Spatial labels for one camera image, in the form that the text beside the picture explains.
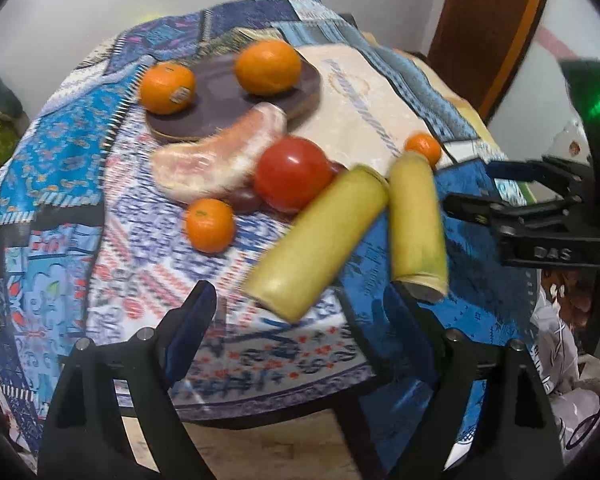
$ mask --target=brown wooden panel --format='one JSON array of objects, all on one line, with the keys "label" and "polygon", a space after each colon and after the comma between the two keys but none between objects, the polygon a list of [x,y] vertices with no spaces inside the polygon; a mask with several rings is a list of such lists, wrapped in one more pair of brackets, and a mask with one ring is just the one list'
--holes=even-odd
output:
[{"label": "brown wooden panel", "polygon": [[509,87],[544,1],[445,1],[429,63],[483,119],[490,117]]}]

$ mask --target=patchwork tablecloth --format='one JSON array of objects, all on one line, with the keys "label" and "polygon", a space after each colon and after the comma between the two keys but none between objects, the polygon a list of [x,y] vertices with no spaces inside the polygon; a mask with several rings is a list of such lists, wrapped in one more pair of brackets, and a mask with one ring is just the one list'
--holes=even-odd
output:
[{"label": "patchwork tablecloth", "polygon": [[[240,291],[245,273],[288,226],[262,213],[237,216],[231,248],[206,256],[182,232],[183,209],[155,189],[148,156],[157,144],[137,99],[147,67],[167,59],[194,64],[270,37],[291,43],[322,76],[320,105],[290,124],[293,134],[344,164],[385,173],[404,140],[428,130],[444,146],[441,196],[499,193],[524,203],[515,183],[486,176],[483,161],[502,154],[412,60],[369,43],[317,0],[243,0],[125,31],[78,65],[0,170],[0,385],[34,453],[59,357],[76,339],[118,342],[155,326],[200,279],[216,286],[220,304],[187,377],[171,392],[183,420],[258,424],[382,379],[388,385],[362,405],[376,421],[386,468],[420,420],[430,392],[409,375],[381,309],[386,216],[343,269],[344,295],[328,288],[289,326]],[[449,218],[445,230],[450,294],[432,307],[441,322],[475,340],[531,342],[531,273],[500,267],[486,230]],[[125,385],[117,390],[120,405],[130,406]],[[476,384],[461,441],[472,437],[481,396]]]}]

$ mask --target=small orange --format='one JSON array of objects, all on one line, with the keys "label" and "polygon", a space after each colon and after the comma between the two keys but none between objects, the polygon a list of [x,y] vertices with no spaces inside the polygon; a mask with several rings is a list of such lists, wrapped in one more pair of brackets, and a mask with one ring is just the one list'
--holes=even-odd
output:
[{"label": "small orange", "polygon": [[146,71],[140,83],[140,104],[158,115],[184,110],[196,94],[196,77],[177,63],[158,63]]},{"label": "small orange", "polygon": [[270,96],[285,92],[300,81],[302,61],[296,50],[280,40],[258,41],[240,53],[235,76],[247,92]]},{"label": "small orange", "polygon": [[187,209],[184,229],[196,250],[220,253],[234,239],[234,211],[215,198],[201,198]]},{"label": "small orange", "polygon": [[442,147],[431,134],[420,132],[407,139],[404,143],[407,152],[419,152],[427,157],[429,165],[433,168],[442,156]]}]

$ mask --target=oval tray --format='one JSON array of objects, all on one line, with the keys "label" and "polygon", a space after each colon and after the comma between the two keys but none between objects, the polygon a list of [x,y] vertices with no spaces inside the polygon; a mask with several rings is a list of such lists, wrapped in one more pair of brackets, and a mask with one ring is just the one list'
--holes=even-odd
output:
[{"label": "oval tray", "polygon": [[146,121],[160,144],[195,142],[227,128],[260,102],[282,108],[287,120],[311,110],[320,100],[320,73],[302,59],[298,86],[282,94],[259,97],[245,92],[234,75],[235,54],[218,56],[195,65],[194,103],[177,114],[146,113]]}]

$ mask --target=grapefruit slice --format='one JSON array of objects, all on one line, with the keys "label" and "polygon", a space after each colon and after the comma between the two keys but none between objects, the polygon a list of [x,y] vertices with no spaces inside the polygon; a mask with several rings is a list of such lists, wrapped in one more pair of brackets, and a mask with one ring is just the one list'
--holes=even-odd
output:
[{"label": "grapefruit slice", "polygon": [[286,115],[276,105],[260,103],[232,126],[201,142],[168,144],[152,153],[158,189],[185,204],[221,198],[246,186],[260,155],[285,135]]}]

